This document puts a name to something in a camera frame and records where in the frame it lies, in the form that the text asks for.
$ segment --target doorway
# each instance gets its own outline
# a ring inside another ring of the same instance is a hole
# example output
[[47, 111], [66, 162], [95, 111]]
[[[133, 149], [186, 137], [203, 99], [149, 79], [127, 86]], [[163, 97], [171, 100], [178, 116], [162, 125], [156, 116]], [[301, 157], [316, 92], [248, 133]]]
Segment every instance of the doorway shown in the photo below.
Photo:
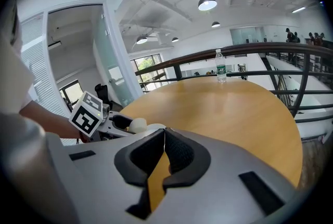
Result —
[[71, 7], [48, 15], [50, 65], [69, 110], [81, 92], [98, 96], [95, 87], [99, 84], [107, 86], [108, 99], [115, 104], [112, 110], [133, 101], [108, 36], [102, 5]]

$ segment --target staircase railing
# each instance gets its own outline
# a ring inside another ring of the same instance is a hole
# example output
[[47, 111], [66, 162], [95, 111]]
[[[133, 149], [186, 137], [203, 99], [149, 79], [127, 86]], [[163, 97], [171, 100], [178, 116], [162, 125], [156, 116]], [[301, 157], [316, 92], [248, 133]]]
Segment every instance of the staircase railing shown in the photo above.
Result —
[[[287, 88], [286, 81], [285, 81], [285, 78], [283, 77], [283, 75], [279, 75], [278, 78], [279, 78], [279, 80], [278, 80], [278, 84], [277, 84], [277, 89], [282, 90], [282, 91], [287, 91], [288, 88]], [[291, 96], [290, 94], [280, 95], [280, 100], [287, 107], [291, 107], [291, 105], [292, 105], [292, 100], [291, 100], [290, 96]]]
[[[303, 64], [302, 70], [264, 70], [264, 71], [244, 71], [244, 72], [233, 72], [227, 73], [228, 77], [241, 77], [241, 76], [259, 76], [259, 75], [301, 75], [302, 80], [300, 84], [299, 90], [270, 90], [273, 94], [276, 95], [290, 95], [296, 94], [297, 98], [293, 105], [288, 106], [291, 114], [295, 116], [299, 110], [311, 110], [311, 109], [321, 109], [321, 108], [331, 108], [333, 104], [330, 105], [319, 105], [319, 106], [300, 106], [304, 94], [333, 94], [333, 90], [306, 90], [306, 84], [308, 82], [309, 76], [319, 76], [319, 77], [327, 77], [333, 78], [333, 73], [327, 72], [318, 72], [318, 71], [310, 71], [310, 55], [320, 56], [321, 58], [326, 58], [329, 60], [333, 60], [333, 51], [330, 49], [326, 49], [321, 46], [312, 46], [306, 44], [299, 43], [250, 43], [250, 44], [240, 44], [233, 45], [221, 48], [221, 53], [223, 56], [234, 56], [234, 55], [244, 55], [244, 54], [254, 54], [254, 53], [298, 53], [303, 54]], [[202, 61], [206, 59], [214, 58], [216, 55], [215, 49], [210, 49], [202, 52], [193, 53], [190, 55], [174, 58], [157, 65], [151, 66], [149, 68], [145, 68], [143, 70], [135, 72], [135, 74], [142, 75], [149, 72], [153, 72], [159, 69], [165, 69], [173, 67], [175, 71], [176, 78], [166, 79], [166, 80], [156, 80], [143, 82], [142, 84], [150, 84], [154, 82], [171, 82], [171, 81], [179, 81], [196, 77], [211, 77], [216, 76], [215, 74], [209, 75], [200, 75], [200, 76], [192, 76], [192, 77], [183, 77], [180, 65]], [[317, 118], [315, 121], [332, 119], [333, 115], [325, 116], [321, 118]], [[296, 122], [311, 122], [313, 119], [301, 119], [296, 120]]]
[[[288, 55], [285, 53], [268, 53], [270, 56], [274, 56], [280, 60], [283, 60], [299, 69], [303, 69], [303, 54], [296, 54], [295, 57], [290, 60]], [[332, 60], [329, 61], [327, 58], [320, 56], [310, 57], [310, 70], [315, 72], [333, 72]], [[330, 89], [333, 88], [333, 78], [327, 78], [325, 75], [316, 76], [318, 80], [328, 86]]]

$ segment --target floor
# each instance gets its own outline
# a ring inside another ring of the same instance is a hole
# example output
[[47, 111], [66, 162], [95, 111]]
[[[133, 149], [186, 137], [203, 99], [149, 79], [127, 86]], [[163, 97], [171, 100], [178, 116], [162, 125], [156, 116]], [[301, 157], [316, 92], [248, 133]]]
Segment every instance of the floor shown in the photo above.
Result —
[[319, 140], [311, 140], [302, 143], [303, 146], [303, 167], [301, 179], [298, 185], [300, 190], [307, 189], [317, 182], [324, 171], [325, 165], [333, 148], [333, 134], [326, 143]]

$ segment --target round table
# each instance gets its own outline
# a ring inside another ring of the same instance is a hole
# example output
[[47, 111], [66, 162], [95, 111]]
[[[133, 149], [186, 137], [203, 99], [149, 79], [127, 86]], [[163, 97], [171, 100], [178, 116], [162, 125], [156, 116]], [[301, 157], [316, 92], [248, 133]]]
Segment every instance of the round table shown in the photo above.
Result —
[[[296, 123], [274, 94], [252, 82], [182, 80], [143, 95], [121, 113], [236, 144], [298, 185], [303, 156]], [[152, 208], [164, 195], [161, 182], [169, 174], [168, 165], [164, 153], [148, 180]]]

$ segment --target door frame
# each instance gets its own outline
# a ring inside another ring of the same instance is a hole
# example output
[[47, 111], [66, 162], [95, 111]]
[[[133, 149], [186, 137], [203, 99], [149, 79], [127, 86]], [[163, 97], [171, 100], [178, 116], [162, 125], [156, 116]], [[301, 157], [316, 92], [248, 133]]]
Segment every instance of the door frame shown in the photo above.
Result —
[[48, 23], [48, 15], [50, 13], [54, 13], [56, 11], [69, 9], [72, 7], [78, 7], [78, 6], [89, 6], [89, 5], [102, 5], [103, 7], [103, 13], [105, 14], [105, 22], [108, 31], [110, 32], [110, 36], [108, 36], [111, 46], [113, 48], [113, 52], [116, 56], [120, 71], [122, 72], [124, 79], [127, 83], [128, 88], [130, 89], [130, 93], [133, 96], [134, 100], [138, 99], [140, 96], [143, 95], [142, 89], [140, 88], [140, 85], [136, 79], [135, 74], [133, 73], [133, 69], [131, 67], [131, 62], [129, 55], [126, 51], [124, 42], [122, 40], [121, 33], [119, 31], [118, 23], [116, 21], [116, 18], [114, 16], [114, 12], [110, 14], [108, 10], [108, 5], [106, 0], [82, 0], [82, 1], [75, 1], [75, 2], [68, 2], [59, 4], [56, 6], [48, 7], [44, 10], [41, 10], [32, 16], [29, 16], [25, 19], [22, 19], [21, 22], [24, 22], [26, 20], [29, 20], [30, 18], [33, 18], [41, 13], [43, 13], [43, 49], [45, 54], [45, 65], [47, 72], [50, 75], [50, 81], [51, 85], [53, 86], [54, 90], [58, 90], [55, 95], [58, 99], [60, 106], [63, 108], [63, 111], [67, 114], [67, 116], [70, 116], [70, 111], [68, 107], [66, 106], [64, 100], [61, 97], [61, 94], [59, 92], [59, 88], [57, 86], [56, 80], [53, 75], [50, 58], [49, 58], [49, 52], [48, 52], [48, 45], [47, 45], [47, 23]]

